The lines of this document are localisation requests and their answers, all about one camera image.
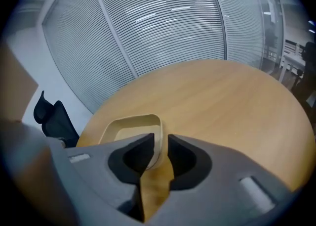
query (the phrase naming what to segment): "desk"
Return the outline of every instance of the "desk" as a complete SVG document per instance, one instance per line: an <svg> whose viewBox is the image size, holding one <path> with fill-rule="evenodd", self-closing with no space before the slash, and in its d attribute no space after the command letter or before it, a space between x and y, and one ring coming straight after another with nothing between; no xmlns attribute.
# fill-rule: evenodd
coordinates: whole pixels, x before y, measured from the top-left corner
<svg viewBox="0 0 316 226"><path fill-rule="evenodd" d="M223 60L172 64L134 80L104 102L77 146L98 144L115 119L148 113L162 119L164 141L160 166L141 178L146 219L167 198L173 178L168 134L239 150L291 190L308 180L315 165L313 130L295 97L264 72Z"/></svg>
<svg viewBox="0 0 316 226"><path fill-rule="evenodd" d="M283 57L284 57L284 65L281 71L280 78L278 80L280 83L282 83L283 81L283 77L284 77L288 64L290 64L291 66L290 71L292 70L293 65L296 65L297 68L303 71L305 69L305 61L300 56L292 54L292 53L285 53Z"/></svg>

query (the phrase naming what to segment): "dark object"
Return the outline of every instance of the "dark object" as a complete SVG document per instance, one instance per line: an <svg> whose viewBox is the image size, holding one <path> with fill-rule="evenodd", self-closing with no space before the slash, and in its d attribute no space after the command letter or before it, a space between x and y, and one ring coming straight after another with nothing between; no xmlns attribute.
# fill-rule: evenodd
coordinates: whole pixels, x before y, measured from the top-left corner
<svg viewBox="0 0 316 226"><path fill-rule="evenodd" d="M63 140L66 148L76 146L79 135L62 102L57 101L52 105L44 98L44 91L42 91L33 115L35 121L41 124L41 129L46 136Z"/></svg>
<svg viewBox="0 0 316 226"><path fill-rule="evenodd" d="M307 42L302 52L302 58L305 60L304 76L299 83L295 83L292 88L293 95L300 102L306 112L310 122L316 122L316 104L313 107L306 102L313 91L316 90L316 45L312 42Z"/></svg>
<svg viewBox="0 0 316 226"><path fill-rule="evenodd" d="M292 88L291 88L291 91L293 91L293 89L296 87L296 85L297 85L297 83L298 83L298 81L299 81L299 79L300 79L300 77L303 75L303 71L302 70L300 70L300 69L298 69L297 70L297 75L296 75L296 78L295 78L295 81L294 81L294 84L293 84L293 86L292 86Z"/></svg>
<svg viewBox="0 0 316 226"><path fill-rule="evenodd" d="M0 130L0 135L6 141L3 158L10 174L14 177L25 174L30 165L36 166L33 176L41 178L43 173L48 174L52 190L60 190L50 199L40 199L34 204L37 208L45 208L46 202L56 204L65 195L70 199L71 206L60 209L55 205L45 209L47 215L51 215L52 209L57 210L53 217L57 222L61 219L59 214L74 214L74 220L58 225L189 226L194 223L209 225L212 222L212 225L217 226L267 226L291 206L300 192L291 192L278 178L236 150L185 136L170 135L170 141L176 142L179 148L176 153L183 154L181 146L195 156L198 156L197 148L203 150L212 160L211 169L198 185L189 189L170 190L168 199L143 224L135 220L141 218L142 212L138 206L141 203L139 188L122 182L120 179L125 176L118 176L116 170L110 167L109 160L113 157L115 165L125 164L123 171L140 176L145 161L148 162L153 153L152 134L67 149L63 149L55 138L45 137L37 129L20 123L6 125ZM13 152L24 150L33 153L31 156L29 153L20 153L21 157L12 157ZM39 160L41 158L47 163L43 164ZM174 167L175 175L180 174L175 179L195 170L198 159L191 162L195 164L186 164L185 169L181 169L180 164ZM255 182L256 189L246 188L241 183L249 178ZM51 193L51 190L41 189L41 181L34 181L34 184L36 188L32 185L25 192L38 194L36 190L39 188L40 198ZM260 199L256 198L253 190L266 194L274 207L267 204L262 195Z"/></svg>
<svg viewBox="0 0 316 226"><path fill-rule="evenodd" d="M174 135L168 135L168 157L174 173L170 190L194 188L211 171L212 162L204 150Z"/></svg>
<svg viewBox="0 0 316 226"><path fill-rule="evenodd" d="M113 151L108 165L115 176L123 183L134 184L137 188L131 200L124 202L118 210L144 221L144 209L140 192L140 177L154 155L154 134L148 134L129 145Z"/></svg>

